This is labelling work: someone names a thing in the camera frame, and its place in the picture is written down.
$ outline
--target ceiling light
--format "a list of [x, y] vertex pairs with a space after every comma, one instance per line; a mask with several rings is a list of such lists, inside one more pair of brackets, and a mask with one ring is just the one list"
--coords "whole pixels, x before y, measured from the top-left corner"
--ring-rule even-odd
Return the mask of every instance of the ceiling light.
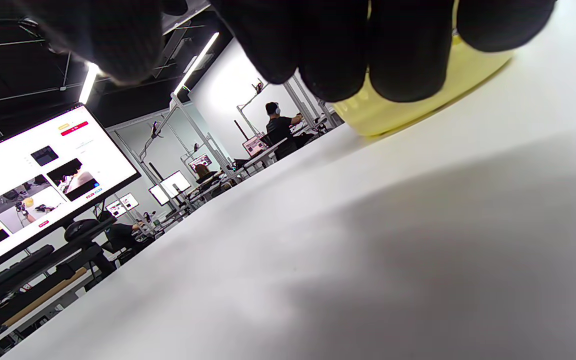
[[84, 80], [84, 86], [81, 88], [81, 94], [79, 95], [79, 102], [85, 104], [88, 102], [90, 92], [92, 91], [92, 86], [95, 84], [95, 79], [99, 73], [99, 66], [96, 64], [88, 63], [88, 72], [86, 74], [86, 80]]
[[195, 60], [197, 60], [197, 55], [194, 55], [192, 57], [192, 59], [190, 59], [190, 62], [188, 63], [188, 66], [185, 67], [185, 69], [183, 69], [183, 73], [187, 73], [188, 70], [190, 70], [190, 66], [192, 66], [195, 63]]
[[208, 43], [203, 48], [203, 50], [201, 50], [199, 55], [197, 55], [197, 58], [194, 59], [194, 61], [192, 62], [192, 65], [190, 66], [190, 69], [188, 70], [188, 72], [185, 73], [185, 75], [183, 76], [183, 79], [181, 79], [181, 82], [179, 82], [179, 85], [177, 85], [176, 89], [174, 89], [175, 94], [178, 94], [179, 91], [181, 91], [181, 89], [184, 87], [184, 85], [186, 84], [186, 81], [188, 80], [188, 78], [190, 78], [190, 75], [195, 71], [197, 66], [199, 66], [199, 64], [202, 62], [202, 59], [205, 57], [208, 50], [210, 50], [210, 47], [213, 46], [213, 43], [215, 42], [215, 40], [217, 40], [218, 36], [219, 36], [219, 32], [215, 32], [215, 34], [212, 35], [210, 40], [208, 40]]

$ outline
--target gloved hand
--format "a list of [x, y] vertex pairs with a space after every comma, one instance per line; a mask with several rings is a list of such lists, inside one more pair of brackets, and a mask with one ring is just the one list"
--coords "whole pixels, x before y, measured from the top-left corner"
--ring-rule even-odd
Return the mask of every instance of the gloved hand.
[[[457, 30], [481, 51], [524, 45], [556, 0], [460, 0]], [[120, 83], [146, 79], [162, 51], [158, 0], [16, 0], [63, 48]], [[211, 0], [259, 73], [281, 84], [299, 68], [318, 98], [356, 94], [367, 66], [384, 98], [429, 98], [446, 79], [454, 0]]]
[[[460, 0], [466, 43], [496, 52], [539, 33], [556, 0]], [[446, 80], [454, 0], [211, 0], [251, 62], [281, 84], [296, 68], [318, 98], [340, 101], [364, 84], [397, 102], [437, 93]]]

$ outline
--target monitor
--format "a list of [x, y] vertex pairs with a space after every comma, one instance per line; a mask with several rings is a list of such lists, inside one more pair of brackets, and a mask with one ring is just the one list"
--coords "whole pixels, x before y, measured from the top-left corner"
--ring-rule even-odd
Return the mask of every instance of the monitor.
[[139, 177], [81, 104], [0, 140], [0, 265]]
[[105, 209], [108, 210], [108, 212], [110, 212], [110, 214], [112, 214], [112, 216], [116, 218], [119, 218], [123, 214], [126, 214], [126, 212], [128, 211], [119, 200], [106, 206]]
[[132, 193], [128, 193], [122, 196], [120, 200], [126, 210], [132, 210], [136, 208], [137, 205], [139, 205], [139, 202], [137, 202], [137, 199], [133, 196]]
[[166, 190], [166, 193], [170, 198], [174, 198], [182, 192], [190, 189], [191, 186], [190, 182], [188, 182], [188, 180], [186, 180], [186, 178], [181, 174], [181, 171], [177, 171], [176, 173], [168, 176], [161, 182], [161, 187], [155, 185], [148, 189], [148, 191], [152, 194], [152, 196], [154, 196], [155, 199], [157, 199], [157, 202], [160, 205], [165, 205], [167, 202], [169, 202], [169, 199], [166, 197], [162, 187]]
[[195, 160], [192, 160], [192, 162], [190, 162], [190, 167], [192, 168], [192, 171], [194, 171], [194, 173], [196, 174], [197, 169], [195, 169], [195, 168], [199, 164], [204, 164], [205, 166], [209, 166], [212, 163], [213, 163], [213, 161], [210, 160], [210, 157], [208, 157], [208, 155], [206, 153], [204, 153], [200, 157], [197, 157]]
[[245, 141], [243, 144], [244, 149], [247, 151], [248, 155], [252, 157], [258, 153], [262, 153], [263, 151], [268, 149], [268, 146], [261, 141], [261, 136], [254, 136], [252, 139]]

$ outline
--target white table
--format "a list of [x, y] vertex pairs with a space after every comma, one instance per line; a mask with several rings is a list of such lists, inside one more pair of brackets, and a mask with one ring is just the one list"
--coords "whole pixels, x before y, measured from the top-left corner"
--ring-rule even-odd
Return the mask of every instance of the white table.
[[375, 143], [332, 130], [4, 360], [576, 359], [576, 0], [558, 7], [488, 84]]
[[279, 148], [279, 145], [283, 144], [286, 141], [288, 141], [288, 137], [286, 137], [285, 139], [282, 139], [282, 141], [279, 141], [278, 143], [274, 144], [273, 146], [270, 146], [269, 148], [264, 150], [262, 153], [259, 153], [259, 155], [250, 159], [248, 162], [246, 162], [246, 164], [244, 164], [243, 168], [247, 169], [251, 166], [254, 166], [254, 164], [257, 164], [258, 162], [262, 162], [263, 166], [269, 167], [270, 163], [268, 162], [268, 160], [275, 153], [275, 150], [277, 150], [277, 148]]

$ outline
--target white wall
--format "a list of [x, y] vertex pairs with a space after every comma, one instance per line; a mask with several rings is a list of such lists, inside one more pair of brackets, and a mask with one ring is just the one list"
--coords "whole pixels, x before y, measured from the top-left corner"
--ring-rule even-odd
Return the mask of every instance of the white wall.
[[[235, 158], [249, 157], [242, 146], [246, 139], [233, 121], [237, 120], [244, 132], [249, 137], [252, 136], [252, 130], [236, 107], [244, 105], [255, 95], [251, 85], [257, 84], [258, 78], [261, 78], [261, 75], [244, 53], [240, 43], [233, 39], [189, 94], [192, 104], [223, 142], [228, 153]], [[269, 85], [244, 109], [248, 120], [260, 132], [266, 132], [268, 115], [265, 105], [271, 101], [279, 102], [281, 114], [284, 116], [292, 117], [299, 112], [282, 85]]]
[[[185, 104], [183, 109], [185, 109], [188, 115], [192, 117], [203, 134], [210, 133], [213, 136], [215, 135], [211, 131], [210, 126], [208, 126], [204, 118], [201, 116], [201, 114], [199, 114], [199, 111], [197, 111], [192, 103]], [[162, 120], [163, 117], [158, 116], [147, 121], [135, 123], [135, 125], [121, 128], [116, 130], [116, 132], [119, 134], [119, 136], [121, 136], [123, 141], [125, 141], [125, 143], [139, 155], [139, 153], [144, 150], [146, 141], [148, 141], [148, 139], [151, 137], [151, 129], [153, 128], [153, 123], [155, 121], [160, 123]], [[168, 177], [170, 174], [173, 174], [176, 171], [181, 171], [183, 177], [185, 177], [186, 180], [190, 182], [190, 184], [196, 186], [197, 184], [195, 180], [197, 177], [195, 173], [190, 171], [190, 169], [185, 166], [185, 163], [189, 164], [193, 161], [193, 159], [187, 157], [186, 150], [179, 143], [178, 137], [186, 145], [186, 148], [188, 148], [190, 153], [194, 151], [194, 144], [201, 144], [202, 141], [199, 139], [199, 135], [192, 128], [188, 119], [181, 110], [176, 109], [167, 123], [174, 129], [174, 132], [168, 126], [162, 127], [160, 133], [160, 136], [162, 137], [158, 137], [150, 144], [146, 151], [144, 162], [147, 165], [152, 163], [163, 178]], [[115, 136], [114, 132], [111, 132], [110, 135], [113, 137]], [[226, 157], [230, 157], [229, 153], [226, 151], [224, 145], [219, 141], [219, 139], [215, 139], [215, 141], [221, 148], [222, 152], [224, 152], [224, 155]], [[206, 146], [202, 146], [199, 148], [199, 150], [197, 150], [196, 153], [192, 153], [195, 158], [198, 158], [204, 154], [208, 155], [208, 157], [212, 160], [212, 164], [208, 166], [208, 168], [211, 171], [219, 171], [220, 166], [217, 163], [217, 160], [208, 151]], [[152, 187], [153, 183], [149, 182], [146, 186]]]

